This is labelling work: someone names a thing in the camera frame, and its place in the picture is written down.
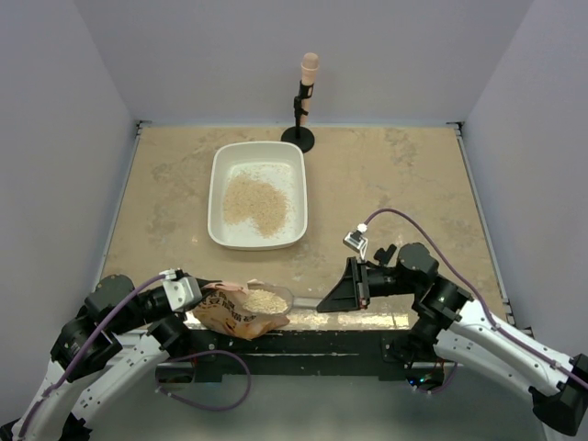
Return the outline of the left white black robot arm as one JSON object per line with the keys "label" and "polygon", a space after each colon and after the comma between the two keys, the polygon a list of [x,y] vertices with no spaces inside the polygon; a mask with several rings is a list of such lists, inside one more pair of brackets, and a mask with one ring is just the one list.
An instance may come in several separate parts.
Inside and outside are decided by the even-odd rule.
{"label": "left white black robot arm", "polygon": [[140,377],[191,352],[186,314],[215,284],[180,269],[138,287],[123,275],[103,278],[63,326],[38,392],[22,417],[2,425],[2,439],[89,439],[98,415]]}

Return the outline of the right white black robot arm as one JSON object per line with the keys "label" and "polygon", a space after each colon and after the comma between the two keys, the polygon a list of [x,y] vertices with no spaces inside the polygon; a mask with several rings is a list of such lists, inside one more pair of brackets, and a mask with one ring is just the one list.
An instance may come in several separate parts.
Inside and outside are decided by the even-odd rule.
{"label": "right white black robot arm", "polygon": [[354,257],[317,306],[319,313],[360,311],[376,297],[413,296],[417,320],[388,345],[406,365],[434,356],[464,365],[527,397],[536,418],[575,436],[587,411],[587,357],[553,350],[495,316],[443,277],[424,245],[380,248],[374,262]]}

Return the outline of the pink cat litter bag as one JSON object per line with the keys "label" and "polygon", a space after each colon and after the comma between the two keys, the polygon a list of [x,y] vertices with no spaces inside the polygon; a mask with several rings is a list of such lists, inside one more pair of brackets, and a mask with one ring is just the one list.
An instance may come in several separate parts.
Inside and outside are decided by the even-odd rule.
{"label": "pink cat litter bag", "polygon": [[253,340],[289,324],[286,314],[261,314],[243,308],[245,287],[222,282],[218,289],[190,313],[207,329],[244,340]]}

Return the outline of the clear plastic scoop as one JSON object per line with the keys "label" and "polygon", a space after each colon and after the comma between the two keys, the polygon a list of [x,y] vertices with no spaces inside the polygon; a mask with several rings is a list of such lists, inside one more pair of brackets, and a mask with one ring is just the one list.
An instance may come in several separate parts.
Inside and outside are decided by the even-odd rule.
{"label": "clear plastic scoop", "polygon": [[294,295],[289,289],[254,283],[245,290],[243,308],[261,314],[288,314],[292,310],[315,311],[320,299]]}

